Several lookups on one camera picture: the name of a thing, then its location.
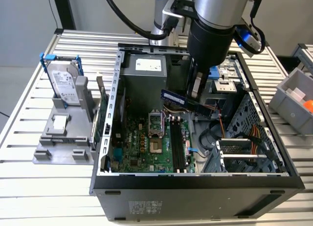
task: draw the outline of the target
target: motherboard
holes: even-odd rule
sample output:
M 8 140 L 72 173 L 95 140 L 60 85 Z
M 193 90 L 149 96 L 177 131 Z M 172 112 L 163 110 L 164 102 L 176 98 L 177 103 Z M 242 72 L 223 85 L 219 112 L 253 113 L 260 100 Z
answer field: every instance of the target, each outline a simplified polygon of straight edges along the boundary
M 113 150 L 112 171 L 194 173 L 194 160 L 187 149 L 190 147 L 190 137 L 187 120 L 166 118 L 164 113 L 155 111 L 148 117 L 129 116 L 125 142 Z M 175 169 L 177 162 L 180 164 L 179 170 Z

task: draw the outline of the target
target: white wall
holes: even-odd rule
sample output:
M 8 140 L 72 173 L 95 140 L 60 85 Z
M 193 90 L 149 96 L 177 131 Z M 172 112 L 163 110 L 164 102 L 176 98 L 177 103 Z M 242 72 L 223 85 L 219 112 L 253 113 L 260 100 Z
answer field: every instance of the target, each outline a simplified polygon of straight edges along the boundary
M 113 0 L 136 25 L 151 30 L 154 0 Z M 133 33 L 111 10 L 106 0 L 70 0 L 76 28 L 107 33 Z
M 0 66 L 35 67 L 55 29 L 48 0 L 0 0 Z
M 277 55 L 290 55 L 298 43 L 313 44 L 313 0 L 262 0 L 254 23 Z M 250 21 L 251 5 L 244 13 Z

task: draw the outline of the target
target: aluminum profile table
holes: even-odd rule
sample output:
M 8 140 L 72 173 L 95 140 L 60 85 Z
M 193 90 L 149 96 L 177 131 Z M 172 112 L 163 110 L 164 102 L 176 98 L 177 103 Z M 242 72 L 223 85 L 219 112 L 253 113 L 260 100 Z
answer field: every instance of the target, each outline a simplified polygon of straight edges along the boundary
M 292 56 L 298 57 L 308 72 L 313 74 L 313 45 L 298 44 Z
M 180 38 L 186 47 L 187 38 Z M 117 43 L 147 44 L 138 35 L 64 31 L 54 35 L 47 53 L 82 58 L 88 88 L 99 96 L 96 76 L 110 91 Z M 242 52 L 233 42 L 230 50 Z M 270 47 L 246 63 L 268 104 L 276 85 L 287 75 Z M 0 225 L 104 225 L 108 223 L 96 197 L 89 196 L 91 165 L 35 165 L 33 153 L 53 106 L 53 91 L 37 66 L 0 135 Z M 313 136 L 300 136 L 279 115 L 271 116 L 306 190 L 259 219 L 235 221 L 132 222 L 132 225 L 313 225 Z

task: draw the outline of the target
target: orange object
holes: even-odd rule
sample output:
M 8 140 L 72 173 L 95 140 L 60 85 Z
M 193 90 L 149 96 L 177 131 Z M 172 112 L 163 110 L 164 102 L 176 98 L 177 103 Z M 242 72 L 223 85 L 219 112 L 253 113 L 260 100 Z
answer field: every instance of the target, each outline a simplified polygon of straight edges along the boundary
M 304 102 L 303 106 L 313 113 L 313 100 Z

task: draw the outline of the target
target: gray plastic bin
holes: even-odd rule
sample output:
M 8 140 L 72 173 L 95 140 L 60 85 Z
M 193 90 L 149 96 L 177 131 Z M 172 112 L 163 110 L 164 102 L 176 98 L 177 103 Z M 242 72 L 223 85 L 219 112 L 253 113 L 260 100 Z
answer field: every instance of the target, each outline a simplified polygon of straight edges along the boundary
M 305 94 L 304 101 L 313 100 L 313 79 L 296 68 L 277 86 L 277 92 L 269 106 L 299 133 L 312 135 L 313 114 L 303 106 L 303 101 L 298 102 L 287 91 L 295 90 L 295 88 L 300 89 Z

